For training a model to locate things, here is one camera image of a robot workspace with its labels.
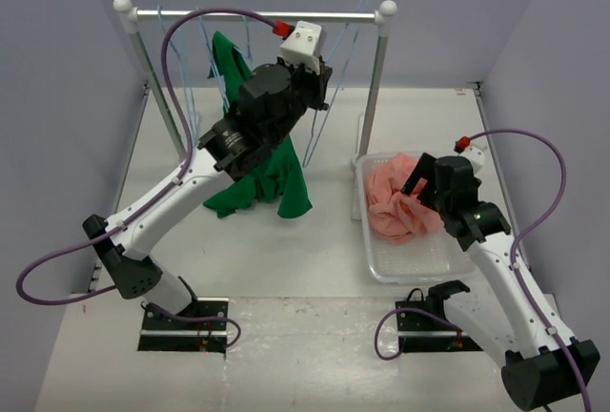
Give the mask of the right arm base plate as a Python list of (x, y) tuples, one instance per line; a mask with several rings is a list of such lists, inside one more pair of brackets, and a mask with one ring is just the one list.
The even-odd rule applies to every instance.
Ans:
[(398, 348), (403, 353), (480, 352), (465, 333), (413, 312), (396, 315)]

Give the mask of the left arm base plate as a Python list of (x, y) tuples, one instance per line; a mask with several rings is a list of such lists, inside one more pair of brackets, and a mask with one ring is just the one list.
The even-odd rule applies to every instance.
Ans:
[(218, 353), (225, 354), (229, 342), (227, 332), (229, 300), (199, 298), (189, 318), (220, 318), (219, 321), (175, 321), (154, 310), (146, 301), (137, 350), (139, 352)]

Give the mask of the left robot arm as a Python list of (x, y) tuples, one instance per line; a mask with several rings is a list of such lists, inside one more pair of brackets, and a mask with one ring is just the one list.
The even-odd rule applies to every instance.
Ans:
[(267, 161), (308, 109), (326, 109), (332, 73), (326, 65), (311, 72), (283, 60), (255, 68), (228, 113), (200, 137), (191, 158), (123, 211), (84, 221), (123, 299), (145, 298), (164, 309), (178, 329), (196, 322), (193, 292), (153, 260), (153, 247), (198, 205)]

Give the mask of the pink t shirt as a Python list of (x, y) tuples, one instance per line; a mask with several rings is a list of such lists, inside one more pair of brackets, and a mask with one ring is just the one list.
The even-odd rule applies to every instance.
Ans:
[(415, 157), (396, 154), (365, 179), (371, 229), (378, 238), (394, 245), (435, 234), (442, 227), (439, 215), (417, 200), (423, 182), (410, 195), (401, 192), (416, 164)]

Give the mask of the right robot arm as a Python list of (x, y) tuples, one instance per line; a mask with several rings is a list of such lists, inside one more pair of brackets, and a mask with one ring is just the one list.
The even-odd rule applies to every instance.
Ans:
[(445, 232), (485, 278), (490, 297), (452, 281), (425, 305), (437, 329), (463, 330), (497, 365), (522, 411), (586, 395), (600, 362), (591, 340), (579, 340), (549, 304), (523, 262), (500, 208), (478, 197), (480, 181), (462, 155), (422, 154), (402, 191), (439, 214)]

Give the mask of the blue hanger of pink shirt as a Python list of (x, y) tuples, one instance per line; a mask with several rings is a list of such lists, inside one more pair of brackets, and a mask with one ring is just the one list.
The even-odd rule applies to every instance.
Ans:
[(345, 24), (343, 26), (343, 29), (339, 33), (339, 37), (335, 41), (333, 47), (331, 48), (328, 54), (327, 62), (330, 63), (334, 61), (336, 53), (339, 52), (342, 48), (345, 48), (344, 57), (340, 60), (340, 65), (337, 66), (337, 68), (339, 69), (339, 73), (335, 81), (335, 87), (331, 95), (329, 108), (326, 111), (323, 111), (322, 113), (314, 113), (314, 118), (311, 124), (310, 137), (306, 145), (304, 156), (301, 161), (301, 166), (303, 169), (306, 169), (313, 159), (319, 140), (328, 122), (332, 107), (334, 106), (337, 95), (344, 83), (346, 73), (348, 71), (351, 60), (353, 58), (353, 54), (355, 52), (356, 42), (360, 35), (361, 29), (361, 24)]

